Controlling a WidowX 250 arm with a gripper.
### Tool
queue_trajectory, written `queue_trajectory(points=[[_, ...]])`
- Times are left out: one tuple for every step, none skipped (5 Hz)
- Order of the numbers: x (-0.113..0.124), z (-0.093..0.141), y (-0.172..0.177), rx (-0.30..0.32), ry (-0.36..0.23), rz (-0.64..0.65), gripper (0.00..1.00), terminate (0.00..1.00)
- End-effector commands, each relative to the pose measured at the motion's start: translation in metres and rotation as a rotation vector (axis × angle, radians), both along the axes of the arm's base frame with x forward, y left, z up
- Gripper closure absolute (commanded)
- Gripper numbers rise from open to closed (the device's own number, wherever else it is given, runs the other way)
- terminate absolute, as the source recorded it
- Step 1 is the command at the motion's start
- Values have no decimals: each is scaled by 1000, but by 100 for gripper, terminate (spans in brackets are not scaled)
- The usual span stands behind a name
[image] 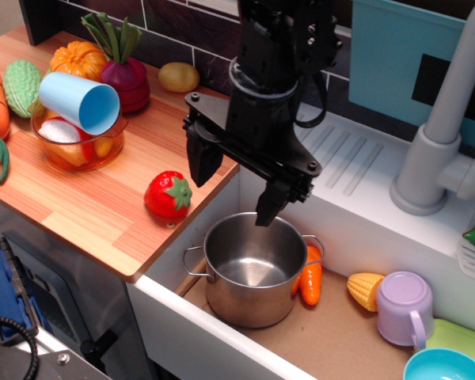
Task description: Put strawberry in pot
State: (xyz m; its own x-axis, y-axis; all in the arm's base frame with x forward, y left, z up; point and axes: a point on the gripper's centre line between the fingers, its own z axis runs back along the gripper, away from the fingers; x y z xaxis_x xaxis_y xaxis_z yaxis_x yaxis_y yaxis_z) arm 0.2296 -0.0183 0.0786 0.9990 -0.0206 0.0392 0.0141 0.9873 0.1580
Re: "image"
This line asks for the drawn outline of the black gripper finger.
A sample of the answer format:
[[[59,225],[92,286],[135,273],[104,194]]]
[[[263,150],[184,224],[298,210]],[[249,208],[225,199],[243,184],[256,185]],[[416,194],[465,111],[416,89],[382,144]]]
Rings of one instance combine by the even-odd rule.
[[[191,178],[200,188],[220,168],[223,154],[214,142],[205,139],[194,127],[187,130],[186,149]]]
[[[256,205],[256,225],[269,226],[288,202],[290,188],[282,181],[268,182]]]

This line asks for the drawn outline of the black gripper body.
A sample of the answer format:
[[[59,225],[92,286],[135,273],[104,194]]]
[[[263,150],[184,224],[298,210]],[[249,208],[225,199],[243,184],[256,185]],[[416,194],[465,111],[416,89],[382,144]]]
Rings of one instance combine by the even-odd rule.
[[[189,114],[184,129],[194,127],[205,139],[267,182],[282,181],[290,188],[288,202],[305,201],[321,165],[300,143],[296,127],[312,128],[321,116],[298,119],[304,80],[282,93],[261,93],[235,85],[228,100],[199,92],[185,101]]]

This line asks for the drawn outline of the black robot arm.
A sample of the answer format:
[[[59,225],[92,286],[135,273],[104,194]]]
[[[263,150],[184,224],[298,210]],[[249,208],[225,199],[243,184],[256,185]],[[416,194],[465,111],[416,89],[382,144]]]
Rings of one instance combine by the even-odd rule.
[[[241,1],[238,10],[241,42],[229,66],[230,98],[187,95],[187,155],[197,186],[224,157],[263,178],[256,224],[268,226],[287,204],[306,200],[321,173],[295,128],[316,127],[325,118],[320,112],[303,121],[298,109],[307,80],[321,103],[327,101],[322,72],[335,63],[341,42],[330,1]]]

